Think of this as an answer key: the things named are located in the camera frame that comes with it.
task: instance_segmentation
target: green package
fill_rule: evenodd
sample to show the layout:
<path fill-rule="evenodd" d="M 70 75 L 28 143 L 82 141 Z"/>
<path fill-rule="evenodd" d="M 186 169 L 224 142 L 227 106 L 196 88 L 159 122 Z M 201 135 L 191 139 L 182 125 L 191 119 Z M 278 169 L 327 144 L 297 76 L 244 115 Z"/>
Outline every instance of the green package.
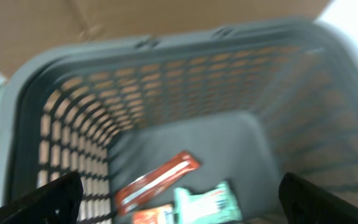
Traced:
<path fill-rule="evenodd" d="M 191 195 L 189 190 L 181 187 L 176 188 L 174 193 L 178 224 L 213 224 L 242 220 L 237 200 L 226 181 L 201 195 Z"/>

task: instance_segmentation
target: basket bottom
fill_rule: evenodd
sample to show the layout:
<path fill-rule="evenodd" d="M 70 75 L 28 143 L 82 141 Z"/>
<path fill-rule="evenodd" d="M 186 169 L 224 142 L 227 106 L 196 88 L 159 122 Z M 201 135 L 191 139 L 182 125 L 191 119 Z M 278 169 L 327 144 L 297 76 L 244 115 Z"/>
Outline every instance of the basket bottom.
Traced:
<path fill-rule="evenodd" d="M 281 175 L 264 133 L 254 116 L 244 111 L 205 116 L 127 133 L 110 150 L 117 156 L 110 165 L 111 192 L 158 168 L 182 150 L 189 151 L 201 167 L 174 183 L 139 209 L 173 202 L 173 189 L 196 193 L 228 180 L 244 219 L 274 209 L 278 204 Z M 117 217 L 116 223 L 127 223 Z"/>

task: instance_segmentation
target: red wrapper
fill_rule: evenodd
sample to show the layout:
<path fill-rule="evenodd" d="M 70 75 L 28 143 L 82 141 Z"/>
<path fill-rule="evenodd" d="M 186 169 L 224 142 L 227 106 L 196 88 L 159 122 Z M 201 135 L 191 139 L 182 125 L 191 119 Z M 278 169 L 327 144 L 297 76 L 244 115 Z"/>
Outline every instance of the red wrapper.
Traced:
<path fill-rule="evenodd" d="M 200 164 L 186 151 L 175 155 L 159 168 L 139 177 L 115 196 L 120 215 L 125 215 L 171 186 L 180 177 L 199 168 Z"/>

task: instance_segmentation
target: plastic basket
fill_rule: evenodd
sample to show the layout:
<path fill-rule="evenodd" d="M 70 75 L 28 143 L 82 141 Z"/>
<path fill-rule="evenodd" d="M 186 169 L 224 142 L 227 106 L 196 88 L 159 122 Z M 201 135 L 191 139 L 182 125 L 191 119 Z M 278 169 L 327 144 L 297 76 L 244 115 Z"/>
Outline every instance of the plastic basket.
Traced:
<path fill-rule="evenodd" d="M 78 222 L 120 223 L 115 192 L 186 149 L 201 169 L 141 208 L 228 179 L 245 221 L 285 223 L 286 171 L 358 207 L 358 69 L 309 22 L 53 50 L 14 75 L 1 112 L 0 206 L 77 170 Z"/>

